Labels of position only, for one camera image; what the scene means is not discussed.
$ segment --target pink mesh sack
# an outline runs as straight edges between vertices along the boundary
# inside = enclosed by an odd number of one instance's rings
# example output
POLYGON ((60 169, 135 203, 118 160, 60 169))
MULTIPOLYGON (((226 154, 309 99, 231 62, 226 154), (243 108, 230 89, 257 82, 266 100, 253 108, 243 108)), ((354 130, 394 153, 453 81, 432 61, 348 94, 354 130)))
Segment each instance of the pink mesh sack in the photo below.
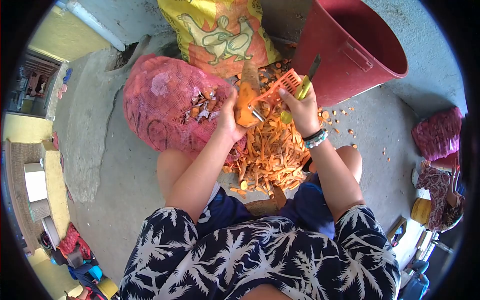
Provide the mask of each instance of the pink mesh sack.
POLYGON ((447 157, 460 148, 462 113, 458 107, 441 111, 412 129, 412 137, 429 161, 447 157))
POLYGON ((130 129, 154 150, 173 148, 195 158, 215 130, 230 88, 221 78, 182 60, 144 55, 133 65, 123 88, 123 112, 130 129), (215 107, 191 117, 194 103, 203 97, 199 95, 213 89, 215 107))

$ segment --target palm tree print shirt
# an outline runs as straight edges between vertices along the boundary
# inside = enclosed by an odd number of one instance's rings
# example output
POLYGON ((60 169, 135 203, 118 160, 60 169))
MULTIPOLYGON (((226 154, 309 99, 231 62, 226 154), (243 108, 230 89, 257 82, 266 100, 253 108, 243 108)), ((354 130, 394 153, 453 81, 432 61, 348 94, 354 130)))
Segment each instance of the palm tree print shirt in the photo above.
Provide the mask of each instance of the palm tree print shirt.
POLYGON ((272 284, 292 299, 396 299, 392 247, 365 205, 346 211, 335 238, 284 217, 248 221, 198 239, 182 210, 143 223, 120 283, 122 299, 239 299, 272 284))

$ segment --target white pipe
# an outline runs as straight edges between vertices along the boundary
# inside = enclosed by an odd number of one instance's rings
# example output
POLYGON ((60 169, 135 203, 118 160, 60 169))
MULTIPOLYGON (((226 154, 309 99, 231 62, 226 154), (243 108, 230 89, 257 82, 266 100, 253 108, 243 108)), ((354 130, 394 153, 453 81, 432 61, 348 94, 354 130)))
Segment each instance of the white pipe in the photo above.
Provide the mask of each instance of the white pipe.
POLYGON ((105 40, 110 42, 113 47, 117 48, 118 51, 124 51, 125 45, 120 41, 120 39, 106 28, 100 21, 89 13, 78 1, 70 0, 67 4, 57 1, 55 3, 61 9, 66 9, 73 13, 76 17, 82 20, 88 27, 92 28, 96 33, 101 35, 105 40))

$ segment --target gray concrete wall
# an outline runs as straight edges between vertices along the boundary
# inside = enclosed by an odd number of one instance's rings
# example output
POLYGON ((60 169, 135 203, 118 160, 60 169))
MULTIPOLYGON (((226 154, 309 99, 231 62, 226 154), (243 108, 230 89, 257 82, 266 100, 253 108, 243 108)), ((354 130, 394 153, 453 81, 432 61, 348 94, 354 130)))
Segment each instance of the gray concrete wall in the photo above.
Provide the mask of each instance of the gray concrete wall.
MULTIPOLYGON (((143 35, 173 35, 156 0, 78 0, 126 45, 143 35)), ((385 85, 420 117, 458 106, 467 112, 460 70, 442 32, 418 0, 363 0, 392 28, 407 55, 409 73, 385 85)), ((311 0, 261 0, 263 26, 273 37, 297 41, 311 0)))
POLYGON ((138 42, 143 35, 174 34, 162 16, 156 0, 78 0, 78 2, 125 45, 138 42))
POLYGON ((455 57, 435 21, 418 0, 363 0, 396 34, 407 55, 407 77, 385 85, 420 117, 467 104, 455 57))

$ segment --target carrot peeling pile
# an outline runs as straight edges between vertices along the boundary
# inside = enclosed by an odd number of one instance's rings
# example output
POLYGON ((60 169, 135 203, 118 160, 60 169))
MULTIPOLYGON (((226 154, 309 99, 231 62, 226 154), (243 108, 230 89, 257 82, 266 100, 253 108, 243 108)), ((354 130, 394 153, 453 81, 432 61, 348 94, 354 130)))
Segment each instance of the carrot peeling pile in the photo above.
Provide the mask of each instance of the carrot peeling pile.
MULTIPOLYGON (((261 94, 287 72, 288 62, 279 61, 259 70, 261 94)), ((247 130, 246 149, 236 149, 239 158, 222 168, 225 173, 239 175, 238 185, 231 184, 230 190, 242 198, 253 191, 272 195, 273 186, 279 186, 283 191, 293 190, 305 180, 301 169, 310 158, 310 152, 293 122, 284 124, 280 121, 281 103, 273 109, 265 122, 247 130)))

